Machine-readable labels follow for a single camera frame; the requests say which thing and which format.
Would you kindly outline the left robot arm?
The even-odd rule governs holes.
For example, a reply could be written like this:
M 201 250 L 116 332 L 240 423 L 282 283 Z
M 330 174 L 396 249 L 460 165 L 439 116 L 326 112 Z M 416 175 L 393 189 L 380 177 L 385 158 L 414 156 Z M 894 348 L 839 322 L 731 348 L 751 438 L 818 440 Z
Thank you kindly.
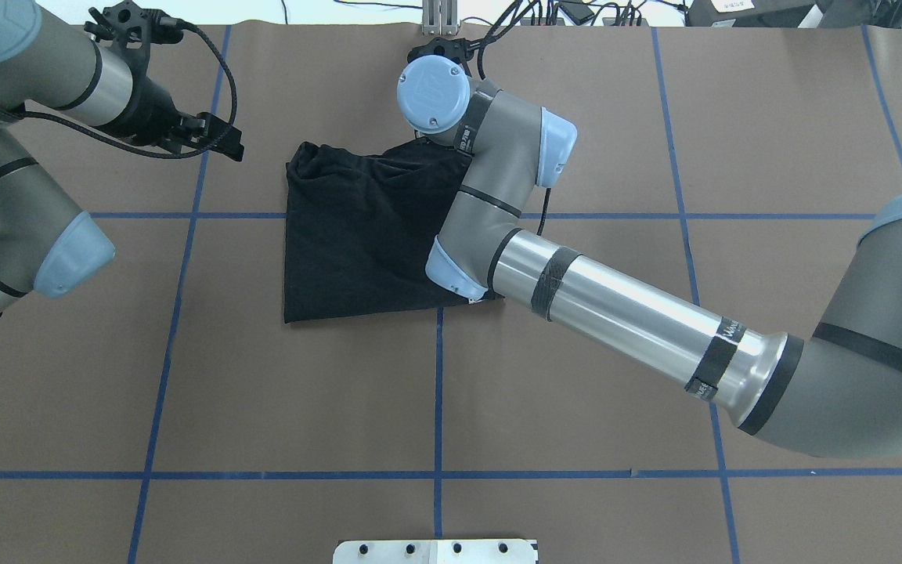
M 136 156 L 244 157 L 237 88 L 225 57 L 196 24 L 121 1 L 91 8 L 76 30 L 35 1 L 0 1 L 0 318 L 29 293 L 60 298 L 114 260 L 114 243 L 10 128 L 66 126 Z M 148 76 L 151 49 L 193 33 L 221 65 L 230 114 L 187 114 Z

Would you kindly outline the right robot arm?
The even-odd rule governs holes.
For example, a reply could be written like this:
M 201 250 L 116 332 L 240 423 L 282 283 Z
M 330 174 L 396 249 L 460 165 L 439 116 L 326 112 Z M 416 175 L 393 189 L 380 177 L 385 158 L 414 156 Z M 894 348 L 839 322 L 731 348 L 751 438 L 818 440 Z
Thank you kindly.
M 809 337 L 757 330 L 642 278 L 672 243 L 630 229 L 633 270 L 523 226 L 534 188 L 557 183 L 577 128 L 439 55 L 407 64 L 398 107 L 423 139 L 469 158 L 425 257 L 426 277 L 470 302 L 492 294 L 631 358 L 738 431 L 812 457 L 902 454 L 902 195 L 875 215 Z

